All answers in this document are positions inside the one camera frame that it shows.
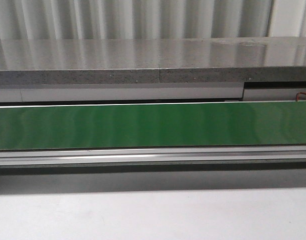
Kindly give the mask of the grey stone shelf slab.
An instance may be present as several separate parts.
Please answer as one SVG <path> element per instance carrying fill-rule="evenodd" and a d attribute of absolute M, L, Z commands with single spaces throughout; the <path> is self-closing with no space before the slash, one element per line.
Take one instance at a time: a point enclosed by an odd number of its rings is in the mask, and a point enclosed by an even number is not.
<path fill-rule="evenodd" d="M 0 40 L 0 86 L 306 82 L 306 37 Z"/>

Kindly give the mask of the green conveyor belt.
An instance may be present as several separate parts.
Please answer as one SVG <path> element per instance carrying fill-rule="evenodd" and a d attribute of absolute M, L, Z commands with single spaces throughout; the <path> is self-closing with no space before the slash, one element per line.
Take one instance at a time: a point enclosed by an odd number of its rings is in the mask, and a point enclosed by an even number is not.
<path fill-rule="evenodd" d="M 306 145 L 306 101 L 0 107 L 0 151 Z"/>

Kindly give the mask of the white pleated curtain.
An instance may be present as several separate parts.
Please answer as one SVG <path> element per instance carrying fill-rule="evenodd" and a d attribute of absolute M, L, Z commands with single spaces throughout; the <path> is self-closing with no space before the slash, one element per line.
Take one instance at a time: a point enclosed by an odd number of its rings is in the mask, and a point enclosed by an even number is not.
<path fill-rule="evenodd" d="M 0 0 L 0 40 L 306 37 L 306 0 Z"/>

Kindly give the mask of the aluminium conveyor front rail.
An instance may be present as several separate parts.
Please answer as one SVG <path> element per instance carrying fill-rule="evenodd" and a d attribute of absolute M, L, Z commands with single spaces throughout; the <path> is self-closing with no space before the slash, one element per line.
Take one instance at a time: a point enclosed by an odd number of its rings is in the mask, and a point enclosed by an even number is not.
<path fill-rule="evenodd" d="M 0 151 L 0 175 L 306 168 L 306 145 Z"/>

